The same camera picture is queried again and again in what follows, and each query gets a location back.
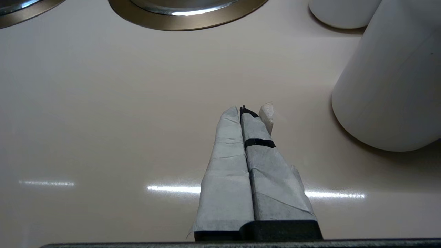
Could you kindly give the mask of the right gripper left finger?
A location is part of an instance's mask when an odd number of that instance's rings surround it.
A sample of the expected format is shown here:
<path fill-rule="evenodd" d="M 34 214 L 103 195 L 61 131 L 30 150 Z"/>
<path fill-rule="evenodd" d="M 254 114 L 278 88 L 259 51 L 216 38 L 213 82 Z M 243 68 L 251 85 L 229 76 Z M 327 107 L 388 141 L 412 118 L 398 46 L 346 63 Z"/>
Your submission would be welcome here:
<path fill-rule="evenodd" d="M 240 228 L 254 221 L 244 140 L 234 106 L 216 126 L 211 158 L 201 182 L 193 224 L 195 241 L 239 241 Z"/>

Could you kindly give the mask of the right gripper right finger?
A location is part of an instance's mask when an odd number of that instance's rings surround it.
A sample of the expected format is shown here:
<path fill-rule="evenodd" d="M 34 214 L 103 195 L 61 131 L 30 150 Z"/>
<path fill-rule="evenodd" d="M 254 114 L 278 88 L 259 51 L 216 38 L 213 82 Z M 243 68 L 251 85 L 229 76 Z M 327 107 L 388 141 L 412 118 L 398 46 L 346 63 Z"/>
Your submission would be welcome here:
<path fill-rule="evenodd" d="M 252 186 L 254 221 L 240 228 L 247 241 L 314 241 L 323 236 L 299 172 L 280 154 L 257 113 L 240 108 Z"/>

